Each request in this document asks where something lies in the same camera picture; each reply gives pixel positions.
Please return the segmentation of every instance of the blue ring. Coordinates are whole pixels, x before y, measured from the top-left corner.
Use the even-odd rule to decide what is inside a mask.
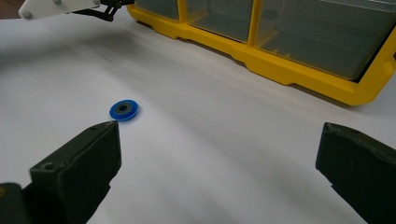
[[[120,109],[121,106],[124,106],[124,108],[127,108],[125,112],[120,113],[122,109]],[[124,121],[133,118],[138,111],[139,105],[137,102],[133,100],[123,100],[119,101],[110,108],[110,117],[119,120],[119,121]]]

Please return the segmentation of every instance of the white table surface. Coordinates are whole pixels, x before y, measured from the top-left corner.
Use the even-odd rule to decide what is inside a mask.
[[[123,164],[89,223],[364,223],[315,169],[323,123],[396,147],[396,78],[346,106],[159,35],[125,9],[0,21],[0,181],[29,168],[119,100]]]

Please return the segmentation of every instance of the yellow bin frame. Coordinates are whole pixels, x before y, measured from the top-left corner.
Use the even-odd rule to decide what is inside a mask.
[[[178,21],[171,21],[135,5],[129,5],[127,9],[133,18],[150,25],[154,31],[162,35],[204,44],[231,55],[258,75],[283,85],[295,83],[347,105],[372,102],[393,76],[396,70],[396,27],[393,27],[361,80],[356,83],[254,47],[261,1],[253,1],[247,43],[240,43],[189,25],[185,0],[177,0]]]

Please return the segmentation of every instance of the washer hole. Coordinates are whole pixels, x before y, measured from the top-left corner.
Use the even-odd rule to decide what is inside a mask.
[[[122,106],[120,106],[120,111],[125,111],[127,108],[128,108],[128,106],[122,105]]]

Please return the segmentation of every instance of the screw hole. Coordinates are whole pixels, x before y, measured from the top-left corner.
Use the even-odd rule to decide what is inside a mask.
[[[55,169],[55,164],[52,162],[46,163],[42,166],[43,169],[45,170],[53,170]]]

